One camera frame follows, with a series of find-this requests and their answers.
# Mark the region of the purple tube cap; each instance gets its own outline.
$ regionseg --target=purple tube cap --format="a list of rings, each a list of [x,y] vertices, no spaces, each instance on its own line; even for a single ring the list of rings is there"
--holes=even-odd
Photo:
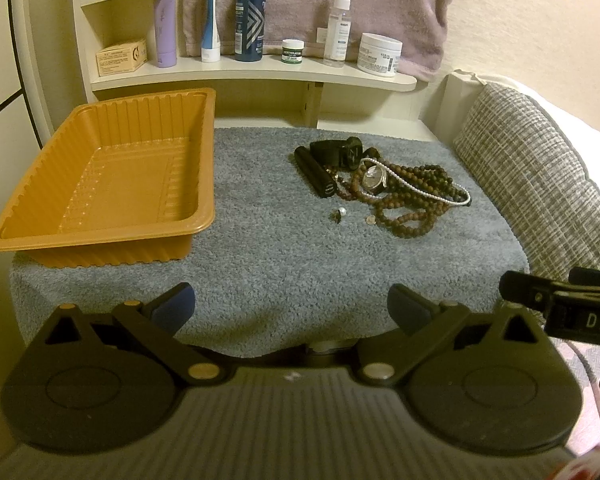
[[[174,66],[177,62],[176,51],[173,50],[171,52],[158,52],[158,68],[168,68],[170,66]]]

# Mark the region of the orange plastic tray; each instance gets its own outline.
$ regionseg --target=orange plastic tray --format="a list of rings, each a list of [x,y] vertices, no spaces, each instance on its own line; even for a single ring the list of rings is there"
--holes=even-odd
[[[212,89],[76,108],[0,215],[0,251],[47,267],[183,258],[214,219]]]

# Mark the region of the plaid pillow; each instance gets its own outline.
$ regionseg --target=plaid pillow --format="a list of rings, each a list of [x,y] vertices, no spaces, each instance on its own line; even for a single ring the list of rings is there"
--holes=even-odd
[[[566,280],[574,266],[600,269],[600,190],[532,98],[487,84],[454,146],[509,223],[532,273]]]

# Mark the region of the purple tube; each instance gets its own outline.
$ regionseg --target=purple tube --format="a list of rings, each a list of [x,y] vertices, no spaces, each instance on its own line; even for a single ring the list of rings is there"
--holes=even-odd
[[[158,67],[176,64],[176,0],[154,0],[155,51]]]

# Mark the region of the pink towel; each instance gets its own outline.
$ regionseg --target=pink towel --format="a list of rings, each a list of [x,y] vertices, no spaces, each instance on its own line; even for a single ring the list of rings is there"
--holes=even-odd
[[[402,41],[398,71],[421,80],[433,78],[440,68],[446,39],[446,8],[451,0],[351,0],[353,27],[347,59],[358,57],[363,32]],[[264,52],[280,52],[285,38],[304,40],[306,56],[322,57],[316,43],[318,27],[326,27],[333,0],[267,0]],[[183,0],[187,54],[200,55],[205,24],[205,0]],[[235,0],[216,0],[216,16],[223,54],[234,52]]]

